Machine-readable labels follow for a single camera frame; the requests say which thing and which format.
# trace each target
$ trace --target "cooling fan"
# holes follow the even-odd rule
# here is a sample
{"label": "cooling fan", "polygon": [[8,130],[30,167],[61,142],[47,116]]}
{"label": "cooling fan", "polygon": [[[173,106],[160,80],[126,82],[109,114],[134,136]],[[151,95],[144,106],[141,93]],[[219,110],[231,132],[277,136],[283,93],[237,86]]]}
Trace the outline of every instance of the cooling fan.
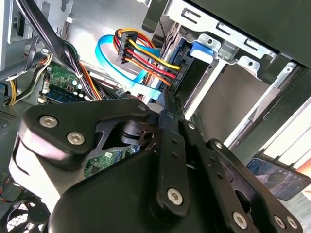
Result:
{"label": "cooling fan", "polygon": [[[10,227],[14,219],[27,215],[27,220]],[[41,233],[39,226],[45,224],[50,216],[47,206],[37,196],[23,196],[7,211],[0,221],[3,233]]]}

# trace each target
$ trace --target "white cable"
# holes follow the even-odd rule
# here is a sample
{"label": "white cable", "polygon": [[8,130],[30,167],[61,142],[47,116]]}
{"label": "white cable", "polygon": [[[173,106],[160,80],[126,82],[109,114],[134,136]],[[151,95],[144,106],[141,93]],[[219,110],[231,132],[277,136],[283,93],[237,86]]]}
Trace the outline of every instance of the white cable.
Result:
{"label": "white cable", "polygon": [[51,54],[49,55],[49,57],[47,58],[46,62],[44,63],[44,67],[37,73],[37,76],[35,77],[35,83],[34,83],[34,86],[32,87],[32,89],[29,91],[29,93],[27,93],[27,95],[25,95],[24,97],[20,98],[19,100],[16,100],[16,101],[12,104],[12,106],[15,105],[15,104],[17,104],[17,103],[20,102],[21,100],[25,99],[26,97],[28,97],[28,96],[34,91],[34,89],[35,89],[35,87],[37,86],[38,81],[39,81],[39,79],[40,79],[40,77],[41,77],[42,72],[50,65],[50,63],[51,63],[51,61],[52,61],[52,58],[53,58],[53,54],[51,53]]}
{"label": "white cable", "polygon": [[26,73],[26,71],[19,72],[19,73],[17,73],[16,75],[13,75],[13,76],[8,77],[6,81],[14,80],[14,79],[16,79],[17,77],[19,77],[20,75],[22,75],[22,74],[24,74],[24,73]]}

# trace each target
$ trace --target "motherboard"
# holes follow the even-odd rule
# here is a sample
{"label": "motherboard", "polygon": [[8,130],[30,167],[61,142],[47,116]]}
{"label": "motherboard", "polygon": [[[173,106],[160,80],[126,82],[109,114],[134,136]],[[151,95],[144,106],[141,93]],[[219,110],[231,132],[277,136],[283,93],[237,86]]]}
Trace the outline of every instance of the motherboard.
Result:
{"label": "motherboard", "polygon": [[45,76],[43,94],[56,103],[85,101],[85,92],[75,74],[53,64],[48,67]]}
{"label": "motherboard", "polygon": [[127,150],[110,151],[106,152],[105,154],[91,158],[86,162],[86,166],[84,169],[84,176],[90,177],[95,173],[104,170],[105,168],[115,164],[119,160],[124,159],[125,157],[137,151],[138,149],[134,148],[133,146]]}

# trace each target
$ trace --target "black cable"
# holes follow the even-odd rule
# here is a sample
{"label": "black cable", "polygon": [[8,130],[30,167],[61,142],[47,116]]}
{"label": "black cable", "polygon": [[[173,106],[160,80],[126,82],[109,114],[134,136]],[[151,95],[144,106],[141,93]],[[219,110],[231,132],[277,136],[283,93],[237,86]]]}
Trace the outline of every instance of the black cable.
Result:
{"label": "black cable", "polygon": [[16,3],[25,19],[48,49],[64,64],[64,66],[70,71],[73,71],[73,67],[68,60],[68,49],[64,47],[63,41],[55,34],[53,28],[36,3],[33,0],[16,0]]}
{"label": "black cable", "polygon": [[29,86],[26,88],[26,90],[24,90],[22,93],[20,93],[17,97],[16,97],[16,100],[19,100],[21,98],[23,98],[25,95],[27,95],[33,88],[33,86],[35,85],[35,78],[38,74],[38,72],[43,68],[43,66],[39,66],[35,69],[34,71],[34,75],[33,75],[33,78],[31,79],[31,82],[29,84]]}
{"label": "black cable", "polygon": [[31,44],[24,72],[27,72],[31,68],[31,66],[33,65],[33,61],[34,61],[34,57],[35,57],[35,52],[37,50],[38,40],[39,40],[39,37],[36,36],[34,38],[32,44]]}
{"label": "black cable", "polygon": [[132,60],[134,60],[135,62],[139,63],[140,65],[142,65],[143,67],[145,67],[148,70],[151,70],[152,72],[156,73],[157,75],[167,79],[168,81],[172,81],[173,79],[165,74],[162,74],[160,72],[158,72],[157,70],[152,69],[151,67],[147,66],[146,64],[142,63],[140,60],[138,60],[137,58],[135,58],[133,55],[131,54],[126,54],[127,57],[131,58]]}
{"label": "black cable", "polygon": [[[115,43],[116,46],[117,46],[117,49],[119,50],[120,49],[120,46],[117,44],[117,42]],[[170,67],[168,67],[167,65],[164,65],[162,63],[159,63],[158,61],[155,61],[151,56],[149,56],[148,54],[142,52],[142,51],[139,51],[138,49],[136,49],[133,45],[128,45],[128,48],[130,48],[131,50],[134,50],[134,51],[137,51],[137,52],[140,52],[140,53],[143,53],[143,55],[145,55],[146,57],[148,57],[149,59],[151,59],[152,61],[154,61],[155,63],[159,64],[160,66],[163,66],[165,67],[167,70],[171,71],[173,74],[176,74],[177,71],[176,69],[172,69]]]}

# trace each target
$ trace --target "screw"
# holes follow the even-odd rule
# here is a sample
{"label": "screw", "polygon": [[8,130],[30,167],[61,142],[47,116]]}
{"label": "screw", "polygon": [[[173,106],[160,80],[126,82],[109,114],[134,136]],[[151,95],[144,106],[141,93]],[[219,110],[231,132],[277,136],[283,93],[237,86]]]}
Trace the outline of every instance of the screw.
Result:
{"label": "screw", "polygon": [[49,55],[51,53],[51,51],[49,51],[48,49],[41,49],[41,53],[43,55]]}
{"label": "screw", "polygon": [[170,119],[174,119],[174,116],[173,116],[172,113],[167,113],[166,115],[167,115]]}
{"label": "screw", "polygon": [[51,116],[43,116],[39,120],[40,124],[46,128],[54,128],[58,125],[58,121]]}
{"label": "screw", "polygon": [[142,104],[139,104],[139,105],[138,105],[138,108],[139,108],[140,110],[146,111],[145,106],[144,106],[144,105],[142,105]]}
{"label": "screw", "polygon": [[290,224],[293,228],[298,229],[297,223],[295,223],[295,221],[294,221],[291,217],[287,216],[286,218],[287,218],[287,221],[289,222],[289,224]]}
{"label": "screw", "polygon": [[183,196],[177,189],[170,188],[167,191],[167,197],[174,205],[181,205],[183,203]]}
{"label": "screw", "polygon": [[223,148],[223,146],[222,146],[222,144],[221,144],[220,142],[215,142],[215,145],[216,145],[219,149],[222,149],[222,148]]}
{"label": "screw", "polygon": [[277,222],[277,224],[281,227],[281,228],[283,228],[283,229],[285,229],[285,224],[284,224],[284,222],[278,217],[278,216],[274,216],[274,219],[275,219],[275,221]]}
{"label": "screw", "polygon": [[192,130],[194,130],[194,129],[195,129],[195,125],[194,125],[194,124],[192,124],[192,123],[190,123],[190,122],[188,123],[188,126],[189,126],[189,128],[190,128],[190,129],[192,129]]}
{"label": "screw", "polygon": [[287,72],[287,73],[292,72],[292,70],[293,70],[293,68],[292,68],[292,67],[287,67],[287,68],[286,68],[286,72]]}
{"label": "screw", "polygon": [[69,133],[67,140],[73,145],[82,145],[85,142],[84,136],[78,132]]}
{"label": "screw", "polygon": [[234,212],[232,216],[233,216],[235,223],[239,227],[241,227],[243,230],[245,230],[247,228],[247,222],[246,222],[245,218],[243,217],[243,215],[241,215],[238,212]]}

